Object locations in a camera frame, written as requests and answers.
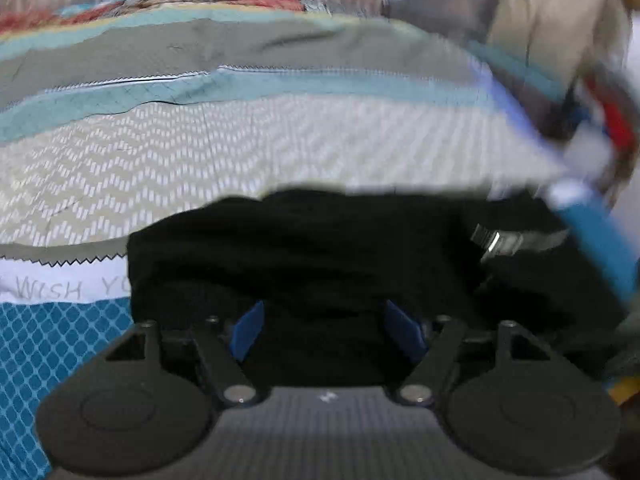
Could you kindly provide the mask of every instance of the screw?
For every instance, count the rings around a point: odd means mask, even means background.
[[[423,404],[431,402],[433,392],[423,384],[408,384],[400,390],[400,397],[412,404]]]
[[[226,400],[235,402],[237,404],[243,404],[249,402],[255,397],[255,389],[246,384],[234,384],[229,386],[223,393]]]

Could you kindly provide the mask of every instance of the teal stripe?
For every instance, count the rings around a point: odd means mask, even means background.
[[[276,21],[289,20],[311,20],[317,25],[321,25],[325,30],[338,30],[348,26],[342,20],[332,20],[324,14],[300,14],[290,10],[261,10],[247,12],[246,10],[229,7],[202,8],[198,4],[192,4],[193,9],[159,9],[143,12],[136,12],[118,18],[117,20],[98,20],[93,25],[75,28],[74,30],[50,30],[39,34],[31,34],[12,38],[0,43],[0,60],[10,59],[24,54],[28,50],[44,50],[48,48],[60,48],[71,44],[80,43],[99,36],[111,28],[139,27],[142,25],[164,25],[167,23],[189,22],[198,19],[210,19],[215,22],[231,23],[271,23]],[[382,18],[369,18],[367,24],[380,24],[382,27],[391,26],[397,31],[405,33],[424,35],[425,33],[415,27],[399,25]]]
[[[117,114],[152,101],[177,105],[250,100],[283,93],[356,94],[434,105],[493,107],[483,88],[355,70],[230,70],[171,82],[46,92],[0,114],[0,141],[32,136],[94,114]]]

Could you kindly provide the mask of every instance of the black garment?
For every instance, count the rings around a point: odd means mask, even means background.
[[[474,328],[515,319],[536,333],[612,330],[624,316],[568,238],[480,262],[475,227],[557,232],[542,200],[287,190],[228,198],[129,239],[135,321],[187,328],[237,319],[266,300],[264,330],[243,367],[258,384],[400,380],[410,365],[380,323],[386,300],[417,319],[448,314]]]

